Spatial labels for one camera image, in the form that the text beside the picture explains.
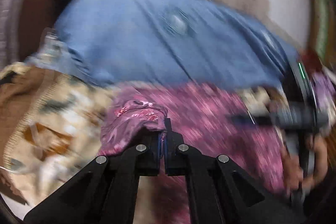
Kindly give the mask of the person's right hand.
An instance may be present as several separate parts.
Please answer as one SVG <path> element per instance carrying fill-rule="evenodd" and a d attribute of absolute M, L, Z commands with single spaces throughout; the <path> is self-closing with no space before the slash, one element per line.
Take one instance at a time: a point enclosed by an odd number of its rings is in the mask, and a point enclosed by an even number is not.
<path fill-rule="evenodd" d="M 327 144 L 320 135 L 315 135 L 306 143 L 307 147 L 315 153 L 315 163 L 313 174 L 303 177 L 303 170 L 299 166 L 299 158 L 288 153 L 286 147 L 281 150 L 281 160 L 283 167 L 283 180 L 287 193 L 297 190 L 301 184 L 304 190 L 311 190 L 320 184 L 326 177 L 328 171 Z"/>

